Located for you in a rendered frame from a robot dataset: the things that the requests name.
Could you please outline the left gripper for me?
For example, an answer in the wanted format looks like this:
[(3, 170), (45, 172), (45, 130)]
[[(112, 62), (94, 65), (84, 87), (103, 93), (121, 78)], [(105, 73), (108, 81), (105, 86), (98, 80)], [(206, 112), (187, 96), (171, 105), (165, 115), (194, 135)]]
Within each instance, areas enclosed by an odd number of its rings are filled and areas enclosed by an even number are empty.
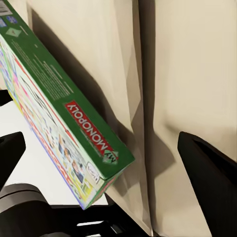
[(12, 97), (10, 96), (8, 90), (0, 90), (0, 107), (9, 103), (9, 102), (13, 102)]

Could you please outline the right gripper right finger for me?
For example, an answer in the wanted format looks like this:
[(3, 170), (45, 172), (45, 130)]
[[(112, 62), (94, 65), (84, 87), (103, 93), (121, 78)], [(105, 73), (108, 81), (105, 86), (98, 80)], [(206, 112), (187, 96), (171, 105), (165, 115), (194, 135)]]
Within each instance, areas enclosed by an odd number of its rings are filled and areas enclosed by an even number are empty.
[(212, 237), (237, 237), (237, 162), (184, 131), (177, 149)]

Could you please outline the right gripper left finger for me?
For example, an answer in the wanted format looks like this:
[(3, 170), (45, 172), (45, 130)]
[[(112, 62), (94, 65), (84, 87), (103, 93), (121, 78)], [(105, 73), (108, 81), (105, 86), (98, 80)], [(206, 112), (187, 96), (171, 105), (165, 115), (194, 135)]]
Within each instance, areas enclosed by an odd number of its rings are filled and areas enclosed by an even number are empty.
[(0, 137), (0, 190), (26, 150), (21, 131)]

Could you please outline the board game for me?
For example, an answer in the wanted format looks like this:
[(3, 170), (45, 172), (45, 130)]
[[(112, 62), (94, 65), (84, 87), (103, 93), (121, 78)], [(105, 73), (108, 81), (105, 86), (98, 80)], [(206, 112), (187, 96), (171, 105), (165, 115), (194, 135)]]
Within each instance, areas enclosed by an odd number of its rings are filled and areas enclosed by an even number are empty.
[(0, 72), (86, 210), (135, 158), (8, 0), (0, 0)]

